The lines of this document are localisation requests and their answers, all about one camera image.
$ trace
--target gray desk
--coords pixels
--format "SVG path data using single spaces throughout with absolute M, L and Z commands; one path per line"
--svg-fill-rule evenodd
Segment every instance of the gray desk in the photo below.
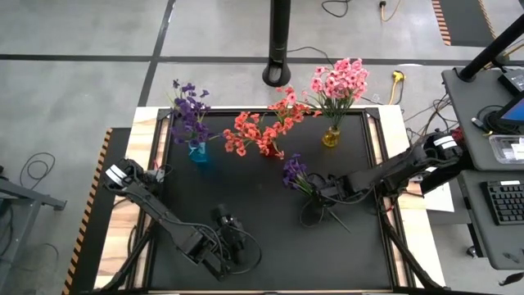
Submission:
M 490 142 L 485 136 L 482 136 L 483 132 L 472 123 L 472 118 L 477 116 L 483 107 L 504 106 L 513 99 L 508 90 L 497 80 L 500 75 L 499 70 L 486 70 L 477 73 L 475 80 L 467 83 L 459 79 L 454 70 L 442 72 L 445 88 L 453 103 L 475 168 L 491 171 L 524 170 L 524 165 L 497 162 Z
M 522 179 L 520 172 L 485 172 L 465 170 L 458 176 L 463 196 L 471 206 L 472 226 L 478 238 L 477 252 L 487 256 L 496 270 L 524 269 L 524 226 L 498 226 L 481 191 L 480 183 L 488 180 Z M 510 253 L 519 262 L 504 256 Z

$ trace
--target keyboard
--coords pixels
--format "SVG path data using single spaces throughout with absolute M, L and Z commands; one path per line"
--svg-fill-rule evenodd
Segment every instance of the keyboard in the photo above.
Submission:
M 487 181 L 481 187 L 497 225 L 524 225 L 524 181 Z

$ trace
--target black table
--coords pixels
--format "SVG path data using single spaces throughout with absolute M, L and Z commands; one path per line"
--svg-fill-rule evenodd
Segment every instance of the black table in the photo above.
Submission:
M 214 131 L 232 129 L 235 111 L 206 117 Z M 270 124 L 275 118 L 266 116 Z M 279 147 L 290 156 L 301 154 L 308 171 L 343 175 L 373 165 L 371 139 L 364 110 L 355 110 L 343 121 L 343 136 L 336 148 L 324 147 L 325 118 L 306 119 L 285 137 Z M 166 163 L 174 173 L 165 181 L 162 202 L 181 219 L 212 225 L 210 210 L 225 203 L 242 220 L 264 251 L 261 264 L 247 274 L 217 281 L 203 267 L 195 267 L 173 247 L 170 236 L 159 231 L 151 257 L 151 288 L 159 290 L 356 290 L 390 289 L 391 258 L 387 256 L 377 201 L 369 197 L 354 206 L 334 211 L 351 228 L 348 234 L 334 220 L 315 228 L 300 225 L 298 216 L 306 198 L 282 185 L 285 161 L 267 158 L 256 147 L 247 155 L 225 153 L 222 141 L 206 149 L 210 163 L 198 166 L 187 156 L 187 146 L 170 144 Z M 256 258 L 256 248 L 251 256 Z

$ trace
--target black floor stripe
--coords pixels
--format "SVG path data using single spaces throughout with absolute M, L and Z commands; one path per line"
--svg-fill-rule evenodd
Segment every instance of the black floor stripe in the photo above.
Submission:
M 344 57 L 330 58 L 331 62 L 338 61 Z M 371 66 L 397 66 L 404 64 L 415 64 L 422 66 L 466 66 L 471 60 L 441 60 L 441 59 L 399 59 L 399 58 L 363 58 L 365 65 Z M 267 57 L 159 57 L 159 62 L 177 63 L 247 63 L 266 64 Z M 325 64 L 324 57 L 288 57 L 289 64 Z M 509 66 L 524 65 L 524 61 L 510 61 Z
M 149 56 L 101 56 L 101 55 L 52 55 L 52 54 L 0 54 L 0 61 L 113 61 L 147 62 Z
M 162 19 L 162 24 L 160 25 L 160 30 L 158 31 L 158 37 L 156 37 L 155 48 L 153 49 L 153 56 L 149 63 L 149 68 L 147 69 L 146 78 L 144 79 L 144 84 L 142 86 L 142 91 L 140 92 L 140 98 L 138 99 L 138 106 L 145 107 L 147 105 L 147 99 L 149 98 L 149 93 L 151 92 L 151 85 L 153 84 L 153 79 L 155 78 L 156 66 L 158 66 L 158 58 L 162 53 L 162 47 L 164 46 L 165 34 L 169 27 L 169 19 L 171 18 L 171 13 L 173 12 L 175 0 L 169 0 L 164 11 L 164 18 Z

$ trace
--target gray floor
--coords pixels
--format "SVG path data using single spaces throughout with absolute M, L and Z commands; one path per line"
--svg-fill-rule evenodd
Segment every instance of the gray floor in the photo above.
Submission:
M 518 0 L 485 0 L 499 34 L 522 14 Z M 0 54 L 144 55 L 152 54 L 167 0 L 4 0 L 0 2 Z M 163 56 L 264 57 L 269 38 L 269 1 L 178 0 L 162 49 Z M 390 59 L 471 59 L 480 48 L 447 47 L 442 43 L 431 1 L 404 0 L 395 18 L 381 24 L 377 1 L 354 0 L 345 18 L 336 19 L 320 1 L 293 1 L 289 48 L 315 46 L 330 57 Z M 293 57 L 322 57 L 315 51 Z M 513 59 L 524 59 L 524 51 Z M 68 200 L 67 209 L 43 208 L 30 237 L 23 266 L 15 270 L 12 294 L 58 294 L 69 265 L 81 212 L 108 127 L 129 127 L 147 73 L 147 62 L 0 61 L 0 163 L 17 179 L 35 152 L 56 156 L 53 172 L 39 192 Z M 444 95 L 440 73 L 451 66 L 367 66 L 367 98 L 387 103 L 393 70 L 406 76 L 401 107 L 404 118 L 429 107 Z M 261 64 L 160 63 L 148 106 L 167 106 L 172 79 L 209 89 L 212 106 L 265 105 L 278 100 L 260 78 Z M 308 87 L 314 65 L 291 65 L 291 84 Z M 406 126 L 419 129 L 429 111 Z M 448 107 L 442 112 L 454 118 Z M 435 120 L 431 128 L 443 128 Z M 465 226 L 433 228 L 447 284 L 458 290 L 522 293 L 522 283 L 498 287 L 507 272 L 495 271 L 484 259 L 464 255 L 472 244 Z M 49 249 L 60 251 L 58 265 Z

